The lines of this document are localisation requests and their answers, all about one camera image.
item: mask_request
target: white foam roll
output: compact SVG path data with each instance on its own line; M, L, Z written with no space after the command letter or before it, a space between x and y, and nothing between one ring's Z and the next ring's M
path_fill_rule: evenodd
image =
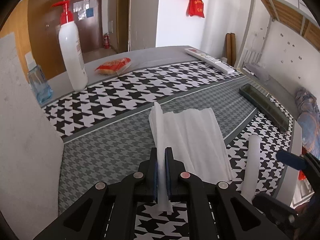
M241 195L250 203L254 198L258 182L261 156L260 143L261 138L259 135L252 134L249 136L248 159L245 167Z

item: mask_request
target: blue gripper pad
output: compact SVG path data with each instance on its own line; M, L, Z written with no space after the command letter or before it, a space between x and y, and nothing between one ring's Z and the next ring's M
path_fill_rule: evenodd
M298 171L302 171L307 168L307 164L302 157L294 155L284 150L279 150L276 154L276 158L283 164L286 164Z
M169 162L167 158L167 149L164 151L164 160L165 160L165 174L167 179L167 195L170 199L171 197L171 184L170 184L170 172L169 172Z
M158 162L155 163L155 170L153 176L153 198L158 203Z

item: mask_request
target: white plastic bottle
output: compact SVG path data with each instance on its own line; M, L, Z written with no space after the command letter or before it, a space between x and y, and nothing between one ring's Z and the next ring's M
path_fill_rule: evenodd
M72 88L81 91L88 84L88 76L84 69L78 28L73 21L72 12L69 11L69 3L70 0L61 1L52 7L63 6L59 31L60 49Z

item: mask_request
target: blue plastic bottle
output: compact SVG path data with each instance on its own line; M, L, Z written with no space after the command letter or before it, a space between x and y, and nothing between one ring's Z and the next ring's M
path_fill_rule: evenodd
M39 104L51 98L52 90L45 79L42 69L36 64L31 52L25 55L28 64L28 79L34 95Z

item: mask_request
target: bottle label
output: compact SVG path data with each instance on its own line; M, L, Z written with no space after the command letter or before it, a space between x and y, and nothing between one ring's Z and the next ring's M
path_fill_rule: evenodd
M84 70L84 61L83 61L83 57L82 57L82 51L81 51L81 45L80 45L80 40L79 39L76 41L76 47L77 47L77 52L78 52L78 55L79 55L79 61L80 61L81 69Z

